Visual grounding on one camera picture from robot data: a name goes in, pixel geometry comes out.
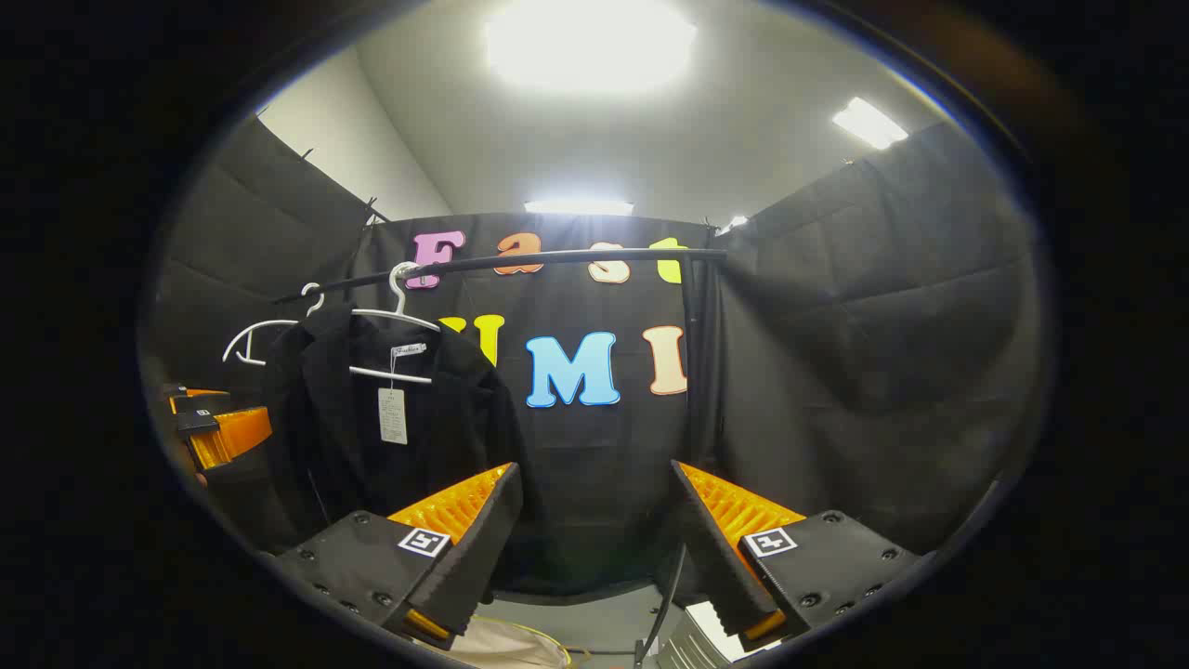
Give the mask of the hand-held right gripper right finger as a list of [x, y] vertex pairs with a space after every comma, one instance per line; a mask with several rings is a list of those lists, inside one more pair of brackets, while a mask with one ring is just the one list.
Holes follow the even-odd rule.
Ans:
[[844, 512], [806, 516], [696, 466], [671, 471], [700, 591], [747, 651], [858, 612], [921, 562]]

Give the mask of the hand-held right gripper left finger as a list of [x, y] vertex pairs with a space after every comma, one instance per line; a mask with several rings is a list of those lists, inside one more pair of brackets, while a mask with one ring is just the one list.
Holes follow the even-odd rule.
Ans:
[[449, 650], [521, 516], [520, 469], [495, 466], [386, 517], [351, 512], [279, 554], [279, 569], [390, 635]]

